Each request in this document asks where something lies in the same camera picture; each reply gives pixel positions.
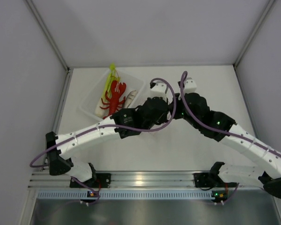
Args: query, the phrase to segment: plastic bin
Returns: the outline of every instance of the plastic bin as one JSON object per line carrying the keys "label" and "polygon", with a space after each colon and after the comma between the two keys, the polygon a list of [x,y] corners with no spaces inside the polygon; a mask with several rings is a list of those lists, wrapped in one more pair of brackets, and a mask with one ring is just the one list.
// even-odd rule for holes
{"label": "plastic bin", "polygon": [[[100,101],[102,92],[105,87],[106,79],[108,74],[111,71],[109,69],[106,70],[106,72],[102,75],[101,79],[97,82],[97,84],[94,86],[93,89],[89,91],[89,93],[86,95],[85,98],[81,101],[79,104],[79,109],[84,112],[87,116],[92,117],[93,119],[96,119],[97,121],[102,121],[102,118],[99,118],[95,115],[95,109],[98,104],[98,101]],[[133,91],[137,90],[137,95],[135,96],[133,102],[130,104],[128,108],[134,108],[137,105],[135,103],[138,103],[138,98],[142,94],[146,82],[139,77],[136,77],[130,73],[127,73],[125,70],[117,69],[118,75],[121,77],[120,82],[126,83],[127,87],[124,92],[124,94],[121,96],[120,100],[123,99],[124,96],[127,97],[127,95]]]}

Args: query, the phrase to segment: toy lobster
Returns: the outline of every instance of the toy lobster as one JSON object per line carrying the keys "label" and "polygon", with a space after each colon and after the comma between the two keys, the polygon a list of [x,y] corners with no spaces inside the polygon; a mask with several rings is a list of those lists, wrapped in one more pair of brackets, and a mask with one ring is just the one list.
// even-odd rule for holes
{"label": "toy lobster", "polygon": [[122,96],[122,94],[125,92],[126,90],[126,84],[125,83],[119,83],[118,87],[117,87],[118,81],[113,81],[111,83],[111,98],[109,98],[107,96],[108,92],[105,92],[105,98],[106,100],[109,101],[109,103],[105,103],[103,101],[103,99],[101,98],[102,104],[103,105],[108,105],[107,107],[101,107],[101,109],[109,109],[108,112],[108,116],[114,114],[116,112],[116,110],[119,110],[122,108],[124,102],[125,102],[125,96],[124,99],[122,101],[120,101],[120,97]]}

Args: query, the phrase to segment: gray slotted strip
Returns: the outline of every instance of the gray slotted strip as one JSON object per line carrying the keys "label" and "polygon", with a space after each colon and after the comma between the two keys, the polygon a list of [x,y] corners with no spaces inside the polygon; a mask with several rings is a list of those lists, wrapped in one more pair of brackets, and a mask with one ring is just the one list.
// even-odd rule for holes
{"label": "gray slotted strip", "polygon": [[[41,190],[38,199],[95,199],[87,190]],[[102,200],[212,200],[212,191],[198,190],[101,190]]]}

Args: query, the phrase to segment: robotic arm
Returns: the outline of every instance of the robotic arm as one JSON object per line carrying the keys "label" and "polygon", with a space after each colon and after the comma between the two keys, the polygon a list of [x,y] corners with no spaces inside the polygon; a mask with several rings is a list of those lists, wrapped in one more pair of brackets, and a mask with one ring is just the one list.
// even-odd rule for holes
{"label": "robotic arm", "polygon": [[184,119],[204,136],[225,144],[253,161],[257,166],[235,166],[216,162],[203,182],[211,188],[223,183],[243,183],[263,188],[269,194],[281,198],[281,153],[242,129],[234,119],[222,112],[209,109],[205,98],[194,93],[195,81],[182,79],[181,93],[168,104],[168,86],[163,82],[150,84],[151,97],[136,108],[121,109],[100,123],[65,135],[46,135],[47,148],[59,145],[47,153],[50,175],[68,174],[81,182],[96,181],[96,171],[92,164],[79,161],[73,155],[90,146],[108,140],[123,139],[139,135],[153,125],[167,121],[168,112],[173,119]]}

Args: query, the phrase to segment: table top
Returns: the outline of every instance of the table top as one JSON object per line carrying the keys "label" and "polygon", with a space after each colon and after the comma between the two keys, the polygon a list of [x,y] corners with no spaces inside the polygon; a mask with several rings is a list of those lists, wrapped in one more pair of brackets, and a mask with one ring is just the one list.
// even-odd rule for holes
{"label": "table top", "polygon": [[[79,103],[106,69],[74,69],[59,134],[70,133],[97,122],[79,109]],[[254,134],[232,66],[122,67],[120,69],[147,81],[148,85],[141,96],[143,99],[149,90],[149,81],[155,77],[167,80],[174,91],[179,92],[177,82],[186,70],[198,86],[196,92],[206,98],[210,109],[227,114],[249,133]],[[165,129],[152,134],[142,133],[139,136],[105,142],[75,156],[84,162],[91,162],[99,171],[209,170],[216,161],[235,165],[254,165],[235,150],[204,137],[184,120],[173,120]]]}

